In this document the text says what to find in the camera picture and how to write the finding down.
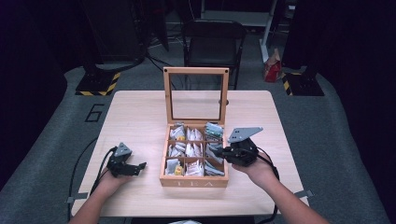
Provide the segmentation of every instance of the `yellow and black hazard tape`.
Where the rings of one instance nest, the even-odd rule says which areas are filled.
[[[110,95],[116,88],[117,81],[119,80],[120,73],[114,75],[110,85],[106,91],[76,91],[76,95],[94,96],[94,95]]]
[[[289,74],[292,74],[292,75],[300,75],[301,73],[289,73]],[[288,79],[287,79],[287,77],[286,77],[286,74],[285,73],[282,73],[282,81],[283,81],[283,87],[285,88],[285,91],[286,91],[286,94],[287,95],[290,95],[290,96],[292,96],[293,95],[293,92],[291,91],[291,87],[290,87],[290,84],[289,84],[289,82],[288,82]]]

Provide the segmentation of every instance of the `wooden tea box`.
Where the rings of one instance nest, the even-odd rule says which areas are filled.
[[[216,90],[195,90],[188,86],[192,78],[198,80],[210,79],[217,82]],[[229,180],[228,163],[226,160],[213,159],[206,154],[209,145],[226,147],[226,133],[222,137],[213,138],[205,133],[208,122],[216,124],[224,130],[225,112],[227,105],[227,90],[229,80],[229,68],[213,67],[165,67],[163,69],[167,128],[163,148],[163,160],[160,173],[160,181],[163,187],[179,188],[226,188]],[[183,88],[176,87],[174,83],[184,80]],[[171,137],[171,133],[184,131],[186,137],[177,140]],[[189,140],[188,130],[198,130],[202,140]],[[192,157],[186,154],[175,155],[170,150],[177,145],[190,144],[201,149]],[[177,162],[176,170],[173,166],[167,169],[168,162]],[[203,175],[189,175],[192,166],[196,168],[201,164]],[[210,167],[219,171],[220,175],[211,175]]]

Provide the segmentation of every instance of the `chair seat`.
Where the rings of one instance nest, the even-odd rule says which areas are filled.
[[[234,39],[200,38],[191,39],[189,66],[231,66],[236,61]]]

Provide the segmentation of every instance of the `wooden lid frame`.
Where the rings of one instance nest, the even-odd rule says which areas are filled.
[[[229,68],[225,67],[164,67],[163,81],[165,89],[166,115],[168,124],[184,122],[187,124],[203,124],[207,122],[216,122],[219,125],[225,123],[225,111],[227,105],[227,91],[229,80]],[[209,75],[221,76],[221,87],[219,97],[219,118],[218,119],[198,119],[198,118],[174,118],[174,108],[172,99],[172,83],[170,76],[175,75]]]

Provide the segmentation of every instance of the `gray carpet floor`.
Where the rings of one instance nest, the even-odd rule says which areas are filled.
[[[247,36],[238,90],[267,90],[272,93],[304,188],[316,194],[309,198],[310,206],[331,223],[389,223],[374,185],[361,163],[344,109],[332,85],[318,75],[318,83],[325,96],[297,97],[286,94],[281,80],[264,82],[260,37],[255,34]],[[284,40],[284,37],[278,36],[273,46],[282,52]],[[149,53],[174,66],[182,66],[180,43],[177,39],[169,41],[169,51],[162,46],[154,46],[149,48]],[[103,67],[121,65],[125,63],[108,63]],[[66,222],[64,201],[73,167],[78,155],[98,136],[114,95],[75,95],[75,88],[83,75],[82,68],[64,75],[68,82],[64,99],[0,192],[0,223]],[[163,73],[150,60],[145,60],[121,73],[115,91],[125,90],[163,90]],[[99,104],[95,109],[102,111],[99,120],[85,122],[95,104]],[[78,191],[93,146],[88,147],[78,164],[74,193]],[[256,221],[261,219],[263,217],[256,217]],[[124,221],[120,217],[104,217],[100,223]],[[277,216],[275,223],[285,221],[282,216]]]

